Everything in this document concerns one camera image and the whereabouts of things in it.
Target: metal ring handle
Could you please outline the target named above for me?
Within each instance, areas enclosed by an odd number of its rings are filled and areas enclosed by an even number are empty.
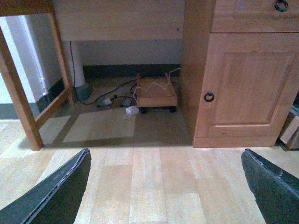
[[[206,102],[210,103],[215,99],[215,95],[212,92],[207,92],[204,96],[204,99]]]
[[[281,7],[279,6],[279,3],[284,4],[285,7],[284,7],[284,8],[281,8]],[[285,0],[277,0],[277,2],[275,3],[275,6],[274,6],[274,7],[275,7],[276,10],[279,11],[279,12],[285,12],[286,10],[288,10],[288,8],[289,8],[289,4],[288,4],[287,1],[285,1]]]

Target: cabinet door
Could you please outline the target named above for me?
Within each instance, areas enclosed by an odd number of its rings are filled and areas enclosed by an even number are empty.
[[[299,90],[298,52],[299,34],[211,34],[194,146],[274,145]]]

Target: laminate floor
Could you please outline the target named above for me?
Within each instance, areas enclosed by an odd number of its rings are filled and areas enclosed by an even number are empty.
[[[0,121],[0,209],[88,147],[76,224],[265,223],[242,169],[245,148],[192,148],[180,109],[124,115],[119,107],[66,105],[40,130],[39,152],[18,120]],[[299,178],[299,151],[251,149]]]

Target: wall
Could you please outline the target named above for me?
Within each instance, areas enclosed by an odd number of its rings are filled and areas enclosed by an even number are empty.
[[[28,78],[26,76],[26,72],[25,72],[25,66],[23,65],[22,61],[21,61],[21,56],[19,54],[20,50],[16,48],[16,45],[14,43],[13,40],[13,35],[11,33],[11,30],[8,27],[8,22],[6,20],[6,18],[4,17],[0,17],[0,26],[2,29],[2,32],[5,36],[5,39],[7,41],[10,53],[12,55],[12,58],[14,60],[14,63],[16,65],[19,77],[21,79],[23,88],[25,90],[25,94],[26,97],[28,99],[28,102],[32,103],[35,102],[35,98],[34,98],[34,94],[33,91],[31,90]],[[19,35],[21,35],[22,30],[17,30],[17,32],[19,32]],[[7,91],[7,88],[4,84],[3,78],[2,76],[0,76],[0,104],[11,104],[11,98],[9,96],[9,93]]]
[[[182,40],[79,42],[83,65],[180,64]]]
[[[58,59],[46,14],[28,15],[27,23],[37,53],[37,60],[42,69],[47,88],[50,89],[61,79]]]
[[[1,27],[36,117],[64,88],[48,18],[45,14],[2,17]],[[0,119],[17,119],[2,77],[0,87]]]

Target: drawer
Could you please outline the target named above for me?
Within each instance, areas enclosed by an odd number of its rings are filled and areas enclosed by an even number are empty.
[[[288,9],[280,12],[275,8],[277,0],[217,0],[211,32],[299,32],[299,0],[286,1]]]

